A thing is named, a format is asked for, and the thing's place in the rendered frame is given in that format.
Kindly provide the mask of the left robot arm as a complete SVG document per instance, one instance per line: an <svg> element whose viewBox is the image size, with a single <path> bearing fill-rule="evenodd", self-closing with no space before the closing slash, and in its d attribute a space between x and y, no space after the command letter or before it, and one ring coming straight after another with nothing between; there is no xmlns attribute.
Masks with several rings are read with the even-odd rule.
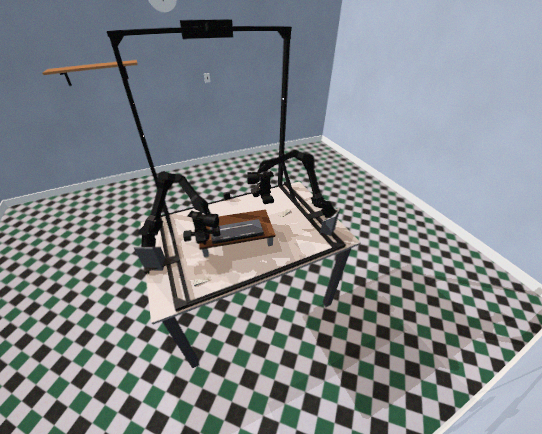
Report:
<svg viewBox="0 0 542 434"><path fill-rule="evenodd" d="M338 210L335 210L334 207L331 205L330 201L325 201L324 197L320 193L320 189L318 186L315 170L314 170L314 156L312 154L308 155L306 153L300 152L298 150L292 150L291 152L288 152L284 155L281 155L274 159L269 159L262 161L259 165L259 170L257 172L248 172L247 173L247 182L248 184L258 184L260 183L262 185L269 185L270 184L270 177L274 177L273 172L265 172L274 167L275 165L284 162L290 158L296 158L299 161L302 161L303 166L307 170L307 174L309 177L311 189L313 192L313 197L311 197L312 204L317 208L322 208L321 211L324 214L325 218L331 218ZM302 158L299 158L302 157ZM264 173L262 173L264 171ZM262 173L262 174L260 174ZM260 179L259 179L260 177ZM256 186L252 188L251 193L253 197L258 197L263 194L262 188L259 186ZM314 204L316 203L316 205ZM331 205L331 206L330 206ZM329 207L330 206L330 207ZM328 208L329 207L329 208Z"/></svg>

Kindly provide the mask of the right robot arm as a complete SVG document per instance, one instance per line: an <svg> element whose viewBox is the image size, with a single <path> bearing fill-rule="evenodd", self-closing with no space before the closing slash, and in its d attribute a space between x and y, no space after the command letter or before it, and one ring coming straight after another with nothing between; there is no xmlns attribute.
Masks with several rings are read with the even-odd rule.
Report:
<svg viewBox="0 0 542 434"><path fill-rule="evenodd" d="M173 180L173 181L170 181ZM178 181L178 182L176 182ZM191 217L194 226L208 226L217 228L219 225L219 215L218 214L208 214L211 213L208 206L208 202L203 198L199 198L197 192L187 181L186 177L181 174L173 174L162 171L158 174L157 185L158 190L156 197L153 203L151 214L145 220L143 227L139 230L139 235L142 235L141 247L155 247L156 238L155 235L158 235L158 231L162 228L163 221L161 221L161 212L167 195L167 191L171 188L173 183L179 183L186 194L191 200L191 204L195 210L199 212L191 211L187 217ZM196 194L195 194L196 193ZM206 212L206 211L209 212ZM202 214L204 213L204 214ZM202 223L203 220L203 223ZM206 232L204 228L202 230L194 229L196 243L205 243L208 241L209 233ZM147 234L147 231L154 232ZM157 233L156 233L157 232Z"/></svg>

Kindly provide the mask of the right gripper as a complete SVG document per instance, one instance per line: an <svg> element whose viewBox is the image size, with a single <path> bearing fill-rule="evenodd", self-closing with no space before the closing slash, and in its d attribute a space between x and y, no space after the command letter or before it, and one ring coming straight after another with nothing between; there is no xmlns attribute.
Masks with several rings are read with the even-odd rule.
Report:
<svg viewBox="0 0 542 434"><path fill-rule="evenodd" d="M194 226L194 228L197 230L202 230L201 228L204 228L206 232L209 233L209 238L210 238L210 234L213 234L214 237L221 235L219 226L217 228L212 228L211 230L207 229L206 226L204 225L200 227ZM195 236L194 232L192 232L191 230L187 230L183 232L183 239L185 242L191 241L192 240L191 236Z"/></svg>

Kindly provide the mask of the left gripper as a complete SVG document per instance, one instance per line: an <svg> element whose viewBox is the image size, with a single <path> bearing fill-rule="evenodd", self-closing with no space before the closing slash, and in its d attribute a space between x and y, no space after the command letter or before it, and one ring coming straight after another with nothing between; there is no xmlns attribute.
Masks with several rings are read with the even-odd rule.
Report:
<svg viewBox="0 0 542 434"><path fill-rule="evenodd" d="M261 195L261 199L263 201L263 204L270 204L270 203L274 203L274 198L273 196L270 195L271 191L270 191L270 187L271 187L271 184L269 185L262 185L261 183L258 183L257 186L259 186L260 184L260 187L262 188L263 190L263 194L264 195Z"/></svg>

